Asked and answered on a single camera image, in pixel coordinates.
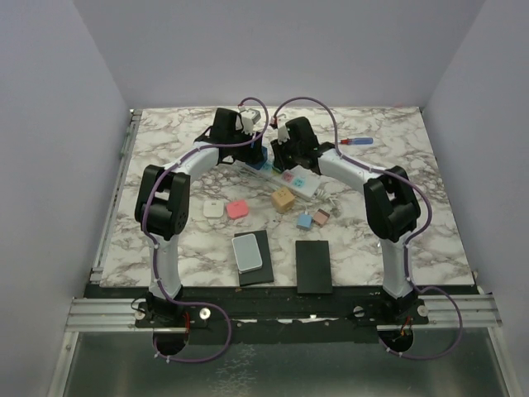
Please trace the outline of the white power strip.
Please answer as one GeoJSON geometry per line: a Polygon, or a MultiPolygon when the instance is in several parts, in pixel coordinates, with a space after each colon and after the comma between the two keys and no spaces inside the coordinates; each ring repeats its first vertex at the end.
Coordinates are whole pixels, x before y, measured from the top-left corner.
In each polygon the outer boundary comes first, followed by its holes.
{"type": "Polygon", "coordinates": [[[300,166],[283,172],[279,172],[275,168],[273,172],[265,172],[263,168],[261,170],[254,170],[246,163],[241,163],[240,161],[237,161],[237,164],[242,169],[278,187],[287,187],[294,195],[306,200],[310,200],[321,185],[321,179],[318,175],[309,173],[300,166]]]}

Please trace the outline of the blue cube socket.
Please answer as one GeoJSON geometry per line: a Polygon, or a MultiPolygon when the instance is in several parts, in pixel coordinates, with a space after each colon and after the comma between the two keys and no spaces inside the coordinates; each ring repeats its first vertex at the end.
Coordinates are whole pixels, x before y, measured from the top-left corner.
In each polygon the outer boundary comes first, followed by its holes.
{"type": "Polygon", "coordinates": [[[267,148],[265,146],[262,146],[260,149],[261,149],[261,154],[258,155],[251,162],[247,163],[247,165],[254,170],[261,170],[263,166],[265,165],[266,161],[268,160],[267,148]]]}

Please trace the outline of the beige cube socket adapter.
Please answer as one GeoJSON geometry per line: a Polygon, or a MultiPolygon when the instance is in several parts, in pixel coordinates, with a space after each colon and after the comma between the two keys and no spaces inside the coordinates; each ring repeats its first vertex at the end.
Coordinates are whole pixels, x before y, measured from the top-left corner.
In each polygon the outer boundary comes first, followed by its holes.
{"type": "Polygon", "coordinates": [[[295,196],[287,187],[275,190],[271,194],[271,203],[278,213],[286,213],[295,203],[295,196]]]}

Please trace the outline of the dusty pink USB charger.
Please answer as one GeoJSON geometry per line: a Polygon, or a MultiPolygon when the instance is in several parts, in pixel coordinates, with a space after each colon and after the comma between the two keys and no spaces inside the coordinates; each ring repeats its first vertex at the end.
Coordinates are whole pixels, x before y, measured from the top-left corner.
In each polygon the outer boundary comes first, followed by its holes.
{"type": "Polygon", "coordinates": [[[319,226],[323,227],[329,220],[330,214],[319,208],[313,215],[312,220],[319,226]]]}

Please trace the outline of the light blue USB charger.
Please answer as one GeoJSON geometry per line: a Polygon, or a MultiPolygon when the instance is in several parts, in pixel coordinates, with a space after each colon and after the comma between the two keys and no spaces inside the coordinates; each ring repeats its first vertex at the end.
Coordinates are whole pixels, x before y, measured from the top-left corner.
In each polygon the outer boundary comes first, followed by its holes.
{"type": "Polygon", "coordinates": [[[309,213],[300,213],[297,220],[297,228],[301,230],[310,230],[312,227],[312,215],[309,213]]]}

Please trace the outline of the pink plug adapter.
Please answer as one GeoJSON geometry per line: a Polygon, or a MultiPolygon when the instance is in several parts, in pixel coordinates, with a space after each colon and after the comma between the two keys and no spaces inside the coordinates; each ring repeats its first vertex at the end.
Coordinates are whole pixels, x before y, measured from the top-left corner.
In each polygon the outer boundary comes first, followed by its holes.
{"type": "Polygon", "coordinates": [[[249,207],[244,199],[236,200],[226,205],[226,212],[230,219],[235,220],[246,217],[249,214],[249,207]]]}

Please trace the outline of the white folding plug adapter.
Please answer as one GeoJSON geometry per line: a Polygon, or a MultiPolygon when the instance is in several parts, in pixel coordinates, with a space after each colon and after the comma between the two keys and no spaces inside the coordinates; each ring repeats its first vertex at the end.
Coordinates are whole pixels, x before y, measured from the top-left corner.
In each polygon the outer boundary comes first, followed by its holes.
{"type": "Polygon", "coordinates": [[[203,204],[203,216],[205,218],[222,218],[225,204],[220,200],[208,200],[203,204]]]}

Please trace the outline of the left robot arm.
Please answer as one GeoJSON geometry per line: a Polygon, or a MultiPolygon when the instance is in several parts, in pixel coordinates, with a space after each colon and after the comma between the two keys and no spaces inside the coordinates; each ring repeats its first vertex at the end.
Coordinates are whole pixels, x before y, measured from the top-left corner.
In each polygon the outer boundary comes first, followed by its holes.
{"type": "Polygon", "coordinates": [[[182,305],[174,299],[182,287],[178,242],[188,221],[191,184],[227,157],[261,162],[264,133],[255,132],[259,120],[258,110],[243,105],[237,110],[218,108],[212,125],[195,139],[189,152],[169,165],[149,165],[143,171],[134,216],[149,239],[149,293],[160,299],[154,316],[167,327],[177,324],[183,314],[182,305]]]}

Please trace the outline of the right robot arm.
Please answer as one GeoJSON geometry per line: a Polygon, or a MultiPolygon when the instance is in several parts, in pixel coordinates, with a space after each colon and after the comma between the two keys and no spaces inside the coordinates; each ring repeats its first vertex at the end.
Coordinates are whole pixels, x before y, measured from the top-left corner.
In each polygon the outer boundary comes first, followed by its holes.
{"type": "Polygon", "coordinates": [[[386,322],[399,323],[409,314],[405,298],[412,294],[404,240],[415,230],[421,215],[406,171],[398,166],[389,170],[376,168],[347,157],[334,143],[319,142],[306,117],[286,122],[275,118],[271,127],[278,133],[271,141],[276,170],[300,166],[363,194],[367,222],[382,247],[383,291],[388,298],[380,302],[379,312],[386,322]]]}

